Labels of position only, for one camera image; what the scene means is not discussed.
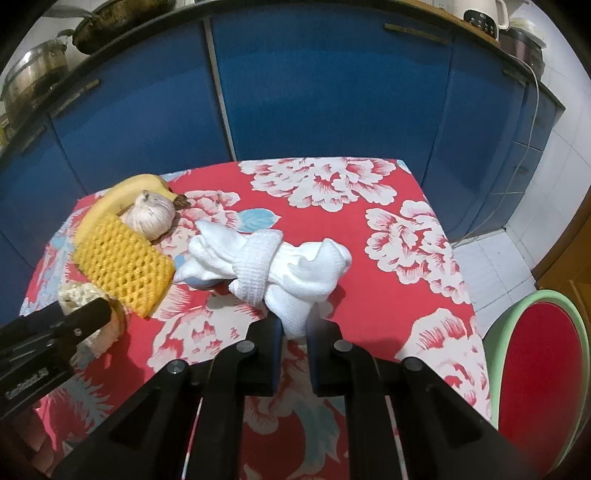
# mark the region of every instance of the red floral tablecloth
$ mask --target red floral tablecloth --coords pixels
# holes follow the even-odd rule
[[[353,264],[321,312],[374,356],[419,356],[490,417],[485,356],[466,286],[402,161],[284,158],[163,177],[191,203],[158,245],[177,267],[197,219],[241,232],[277,228],[295,245],[332,238],[349,249]],[[80,200],[48,244],[22,314],[55,301],[62,281],[85,279],[70,261],[72,237],[101,195]],[[38,412],[57,454],[68,454],[169,360],[208,360],[263,315],[227,291],[173,285],[151,318],[130,315],[120,341],[99,359],[81,355],[76,375],[43,399]],[[241,480],[347,478],[343,399],[312,394],[304,345],[286,342],[283,356],[278,394],[246,399]]]

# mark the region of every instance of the cabinet handle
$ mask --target cabinet handle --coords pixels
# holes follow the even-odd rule
[[[515,70],[503,69],[503,75],[514,79],[517,83],[520,83],[523,86],[527,84],[525,77],[521,73],[516,72]]]
[[[442,43],[443,45],[449,44],[449,40],[446,38],[438,37],[436,35],[431,35],[430,33],[427,33],[427,32],[421,31],[421,30],[415,30],[414,28],[401,27],[400,25],[394,25],[391,23],[385,23],[384,28],[386,30],[390,30],[390,31],[395,31],[395,32],[400,32],[400,33],[408,33],[409,35],[416,35],[417,37],[423,37],[428,40],[433,40],[438,43]]]
[[[60,116],[66,108],[68,108],[72,103],[74,103],[78,98],[80,98],[84,93],[90,92],[93,88],[98,87],[100,84],[99,79],[95,79],[91,82],[88,82],[84,85],[81,89],[77,90],[72,94],[69,98],[66,99],[64,103],[62,103],[59,107],[57,107],[52,113],[51,117],[55,118]]]
[[[31,144],[39,137],[39,135],[41,135],[43,132],[45,131],[45,125],[40,126],[39,128],[37,128],[37,130],[35,130],[35,132],[29,137],[27,138],[27,141],[25,143],[23,143],[22,148],[21,148],[21,155],[23,155],[23,153],[25,153],[25,151],[27,150],[27,148],[29,148],[31,146]]]

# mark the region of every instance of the garlic bulb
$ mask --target garlic bulb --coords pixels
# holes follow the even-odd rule
[[[165,196],[142,190],[121,221],[152,241],[170,229],[175,214],[174,204]]]

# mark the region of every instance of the screw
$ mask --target screw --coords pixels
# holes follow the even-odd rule
[[[407,370],[418,372],[423,369],[423,362],[421,362],[418,358],[410,357],[404,361],[404,366],[407,368]]]
[[[251,342],[250,340],[243,340],[242,342],[238,342],[236,344],[236,349],[240,353],[252,352],[255,349],[255,344],[254,344],[254,342]]]
[[[184,369],[185,369],[185,362],[183,362],[182,360],[172,360],[166,366],[166,370],[168,370],[169,373],[172,373],[173,375],[179,374]]]
[[[333,346],[335,347],[335,350],[340,353],[350,352],[353,348],[353,344],[351,342],[342,339],[337,340]]]

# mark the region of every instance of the stainless steel pot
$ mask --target stainless steel pot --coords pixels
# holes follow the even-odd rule
[[[501,48],[528,64],[538,80],[544,73],[542,48],[525,32],[516,28],[499,32]]]
[[[58,39],[46,41],[25,53],[6,75],[0,95],[10,126],[20,127],[51,85],[67,73],[66,45]]]

